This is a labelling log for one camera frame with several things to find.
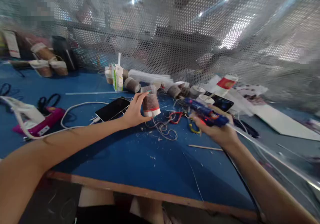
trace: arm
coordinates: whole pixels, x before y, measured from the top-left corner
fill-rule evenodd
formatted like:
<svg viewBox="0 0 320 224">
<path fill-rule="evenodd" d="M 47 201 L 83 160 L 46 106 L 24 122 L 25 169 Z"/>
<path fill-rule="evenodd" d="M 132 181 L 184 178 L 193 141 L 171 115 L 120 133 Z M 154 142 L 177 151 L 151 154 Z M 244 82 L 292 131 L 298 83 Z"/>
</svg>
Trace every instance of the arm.
<svg viewBox="0 0 320 224">
<path fill-rule="evenodd" d="M 229 114 L 213 107 L 227 116 Z M 208 127 L 198 117 L 193 117 L 197 126 L 216 141 L 233 159 L 241 175 L 245 178 L 253 196 L 258 201 L 268 223 L 318 223 L 251 155 L 230 127 Z"/>
<path fill-rule="evenodd" d="M 91 126 L 67 130 L 35 140 L 0 162 L 1 223 L 18 223 L 42 175 L 79 150 L 115 133 L 151 120 L 140 114 L 148 93 L 134 96 L 123 117 Z"/>
</svg>

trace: phone screen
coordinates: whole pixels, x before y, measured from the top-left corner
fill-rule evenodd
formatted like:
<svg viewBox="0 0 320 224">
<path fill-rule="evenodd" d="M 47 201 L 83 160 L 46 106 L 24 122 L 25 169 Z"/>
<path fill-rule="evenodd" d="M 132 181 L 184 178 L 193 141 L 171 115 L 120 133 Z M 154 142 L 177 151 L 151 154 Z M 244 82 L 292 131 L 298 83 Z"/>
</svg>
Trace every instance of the phone screen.
<svg viewBox="0 0 320 224">
<path fill-rule="evenodd" d="M 205 95 L 209 96 L 209 95 L 211 95 L 211 93 L 207 91 L 205 93 Z M 218 107 L 220 110 L 222 110 L 224 112 L 227 112 L 234 104 L 231 100 L 220 97 L 218 95 L 213 95 L 212 99 L 214 100 L 213 105 Z"/>
<path fill-rule="evenodd" d="M 112 101 L 110 104 L 97 110 L 95 114 L 103 121 L 109 121 L 115 119 L 119 113 L 130 105 L 130 101 L 124 97 L 118 98 Z"/>
</svg>

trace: forearm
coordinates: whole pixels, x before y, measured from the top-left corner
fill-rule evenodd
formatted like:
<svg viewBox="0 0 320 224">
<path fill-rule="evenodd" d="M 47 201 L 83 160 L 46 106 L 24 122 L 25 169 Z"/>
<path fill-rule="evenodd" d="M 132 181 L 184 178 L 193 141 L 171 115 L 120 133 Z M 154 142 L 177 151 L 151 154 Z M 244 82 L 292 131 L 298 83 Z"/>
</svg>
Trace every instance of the forearm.
<svg viewBox="0 0 320 224">
<path fill-rule="evenodd" d="M 90 144 L 124 129 L 123 124 L 121 119 L 116 119 L 67 130 L 35 140 L 8 155 L 0 162 L 0 216 L 3 223 L 19 221 L 45 171 Z"/>
<path fill-rule="evenodd" d="M 318 223 L 237 141 L 229 153 L 270 223 Z"/>
<path fill-rule="evenodd" d="M 117 132 L 125 129 L 121 118 L 102 122 L 91 126 L 71 129 L 36 140 L 26 149 L 17 150 L 20 155 L 32 152 L 37 158 L 37 163 L 44 171 L 67 159 L 79 150 Z"/>
</svg>

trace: floor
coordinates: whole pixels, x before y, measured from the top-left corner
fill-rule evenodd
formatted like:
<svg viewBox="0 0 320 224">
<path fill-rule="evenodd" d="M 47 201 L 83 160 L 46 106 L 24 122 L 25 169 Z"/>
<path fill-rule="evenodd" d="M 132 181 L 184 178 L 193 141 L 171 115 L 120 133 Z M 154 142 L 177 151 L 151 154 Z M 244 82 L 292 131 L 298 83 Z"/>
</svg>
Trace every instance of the floor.
<svg viewBox="0 0 320 224">
<path fill-rule="evenodd" d="M 42 179 L 32 196 L 19 224 L 72 224 L 76 214 L 81 186 L 69 182 Z M 132 196 L 115 193 L 116 204 L 128 210 Z M 174 224 L 241 224 L 245 220 L 207 213 L 187 206 L 163 203 L 164 211 Z"/>
</svg>

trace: pink device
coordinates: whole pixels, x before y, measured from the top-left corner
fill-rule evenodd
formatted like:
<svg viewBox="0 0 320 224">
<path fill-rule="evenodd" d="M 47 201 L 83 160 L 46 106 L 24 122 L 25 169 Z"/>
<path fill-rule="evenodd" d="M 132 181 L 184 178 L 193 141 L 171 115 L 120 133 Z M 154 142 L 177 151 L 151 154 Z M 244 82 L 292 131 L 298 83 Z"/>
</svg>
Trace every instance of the pink device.
<svg viewBox="0 0 320 224">
<path fill-rule="evenodd" d="M 57 121 L 61 120 L 65 113 L 65 110 L 61 108 L 47 107 L 46 109 L 50 112 L 50 114 L 46 116 L 45 120 L 40 124 L 28 129 L 29 133 L 35 137 L 42 136 L 44 133 L 46 133 Z M 25 136 L 20 125 L 15 126 L 12 130 Z"/>
</svg>

